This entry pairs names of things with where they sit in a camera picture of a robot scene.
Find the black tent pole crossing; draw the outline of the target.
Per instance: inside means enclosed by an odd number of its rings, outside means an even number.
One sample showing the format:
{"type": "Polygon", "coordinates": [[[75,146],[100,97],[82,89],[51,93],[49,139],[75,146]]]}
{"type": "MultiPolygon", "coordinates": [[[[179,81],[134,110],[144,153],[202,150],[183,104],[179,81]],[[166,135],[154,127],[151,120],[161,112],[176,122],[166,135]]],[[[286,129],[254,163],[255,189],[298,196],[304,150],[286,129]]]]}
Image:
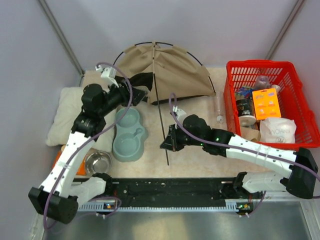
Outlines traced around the black tent pole crossing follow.
{"type": "Polygon", "coordinates": [[[156,96],[156,102],[157,102],[157,107],[158,107],[158,113],[159,113],[159,119],[160,119],[160,124],[161,124],[161,130],[162,130],[162,136],[163,140],[165,140],[165,129],[164,129],[164,123],[163,123],[163,118],[162,118],[162,111],[161,111],[161,106],[160,106],[160,101],[159,101],[159,94],[158,94],[158,87],[157,87],[157,80],[156,80],[156,67],[155,67],[155,50],[157,46],[156,41],[152,41],[152,74],[153,74],[153,83],[154,83],[154,89],[155,89],[155,96],[156,96]]]}

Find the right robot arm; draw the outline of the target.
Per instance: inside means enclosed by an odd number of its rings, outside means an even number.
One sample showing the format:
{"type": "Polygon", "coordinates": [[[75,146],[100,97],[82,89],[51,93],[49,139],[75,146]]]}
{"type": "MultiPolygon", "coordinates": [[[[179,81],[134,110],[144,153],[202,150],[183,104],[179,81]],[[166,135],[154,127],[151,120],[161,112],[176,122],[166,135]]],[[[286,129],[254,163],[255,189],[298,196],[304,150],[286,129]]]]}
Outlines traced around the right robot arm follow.
{"type": "Polygon", "coordinates": [[[178,152],[185,146],[199,146],[210,155],[247,161],[269,171],[241,172],[233,182],[233,192],[239,198],[250,193],[287,191],[301,199],[313,199],[318,166],[310,150],[284,150],[249,141],[233,132],[212,128],[193,114],[183,123],[169,126],[160,148],[178,152]]]}

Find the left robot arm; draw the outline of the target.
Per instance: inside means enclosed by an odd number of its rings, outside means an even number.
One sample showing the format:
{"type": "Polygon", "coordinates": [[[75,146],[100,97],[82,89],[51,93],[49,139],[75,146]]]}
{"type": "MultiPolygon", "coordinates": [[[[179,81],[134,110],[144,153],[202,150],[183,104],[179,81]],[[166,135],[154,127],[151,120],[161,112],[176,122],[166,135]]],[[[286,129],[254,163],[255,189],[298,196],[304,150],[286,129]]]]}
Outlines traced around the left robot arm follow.
{"type": "Polygon", "coordinates": [[[80,206],[97,196],[109,198],[114,191],[110,176],[95,173],[84,183],[72,183],[86,154],[107,129],[105,116],[118,106],[126,109],[138,105],[148,94],[145,89],[122,82],[109,91],[99,84],[89,84],[83,89],[81,112],[75,119],[66,146],[47,178],[39,187],[28,193],[36,212],[43,215],[43,225],[49,228],[47,219],[69,224],[80,206]]]}

